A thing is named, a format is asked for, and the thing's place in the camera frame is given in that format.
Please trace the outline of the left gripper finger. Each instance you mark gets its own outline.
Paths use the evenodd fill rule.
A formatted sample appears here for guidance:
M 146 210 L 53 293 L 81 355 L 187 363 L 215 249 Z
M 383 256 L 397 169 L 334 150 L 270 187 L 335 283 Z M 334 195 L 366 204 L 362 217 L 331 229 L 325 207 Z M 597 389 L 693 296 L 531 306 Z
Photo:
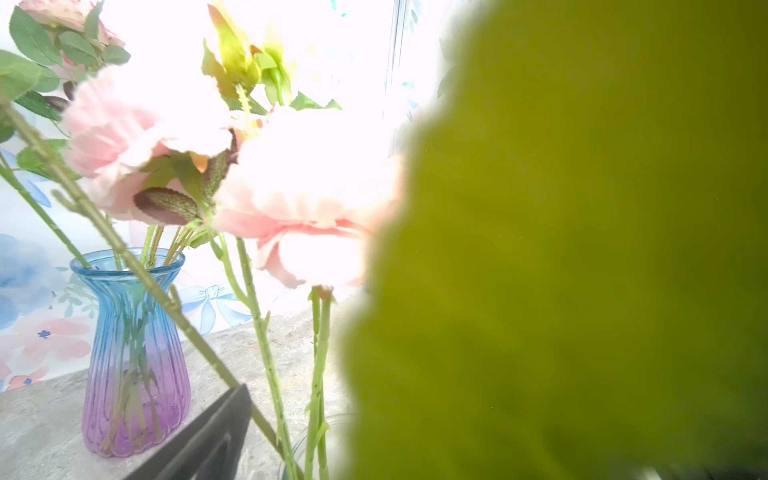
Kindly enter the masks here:
M 233 480 L 251 415 L 247 387 L 226 391 L 127 480 Z

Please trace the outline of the blue purple glass vase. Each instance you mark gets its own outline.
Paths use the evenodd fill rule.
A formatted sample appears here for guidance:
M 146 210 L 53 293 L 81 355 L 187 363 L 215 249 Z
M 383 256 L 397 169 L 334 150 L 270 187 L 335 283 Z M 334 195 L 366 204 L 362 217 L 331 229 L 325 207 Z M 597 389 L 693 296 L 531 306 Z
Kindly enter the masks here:
M 129 457 L 163 443 L 187 416 L 191 386 L 174 321 L 112 251 L 70 267 L 96 296 L 98 319 L 82 434 L 102 457 Z

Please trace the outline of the dark orange flower stem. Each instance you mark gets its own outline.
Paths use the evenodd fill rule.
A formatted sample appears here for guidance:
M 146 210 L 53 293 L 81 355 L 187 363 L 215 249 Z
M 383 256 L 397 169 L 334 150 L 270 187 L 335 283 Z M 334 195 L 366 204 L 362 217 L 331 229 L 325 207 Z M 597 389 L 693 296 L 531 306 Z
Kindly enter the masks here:
M 343 344 L 349 479 L 767 466 L 767 5 L 495 1 Z

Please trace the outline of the clear frosted glass vase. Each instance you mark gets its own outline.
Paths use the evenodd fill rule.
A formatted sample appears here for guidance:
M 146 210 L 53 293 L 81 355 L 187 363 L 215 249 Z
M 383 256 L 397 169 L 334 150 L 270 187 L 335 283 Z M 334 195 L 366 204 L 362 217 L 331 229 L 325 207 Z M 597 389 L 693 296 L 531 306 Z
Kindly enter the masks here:
M 351 414 L 337 414 L 326 417 L 326 423 L 329 428 L 324 434 L 323 443 L 325 445 L 325 454 L 323 459 L 324 465 L 328 467 L 327 479 L 345 479 L 350 465 L 350 452 L 349 452 L 349 432 L 354 423 L 354 415 Z M 305 465 L 305 454 L 307 450 L 307 430 L 305 429 L 300 435 L 300 439 L 294 443 L 293 456 L 298 467 L 303 468 Z M 316 449 L 313 460 L 313 479 L 322 479 L 319 473 L 321 467 L 321 456 L 319 456 L 319 450 Z M 289 479 L 286 466 L 284 463 L 280 464 L 277 479 L 287 480 Z

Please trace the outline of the pink rose flower stem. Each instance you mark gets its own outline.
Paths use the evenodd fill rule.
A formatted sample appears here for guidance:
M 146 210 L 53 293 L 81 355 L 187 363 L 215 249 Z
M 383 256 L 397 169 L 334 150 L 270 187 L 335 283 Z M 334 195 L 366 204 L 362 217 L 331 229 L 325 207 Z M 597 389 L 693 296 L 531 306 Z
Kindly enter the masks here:
M 113 65 L 131 59 L 126 45 L 101 19 L 105 1 L 19 1 L 11 12 L 8 32 L 18 53 L 1 50 L 1 97 L 23 111 L 51 121 L 65 134 L 75 127 L 63 127 L 64 111 L 75 99 L 77 89 Z M 108 164 L 107 153 L 96 153 L 95 141 L 85 147 L 65 146 L 64 140 L 47 141 L 62 170 L 73 179 L 91 178 Z M 24 153 L 30 163 L 22 164 Z M 42 210 L 21 184 L 16 172 L 30 172 L 50 178 L 48 166 L 40 162 L 34 148 L 20 152 L 17 166 L 11 167 L 1 153 L 1 179 L 33 207 L 53 234 L 85 266 L 83 254 Z

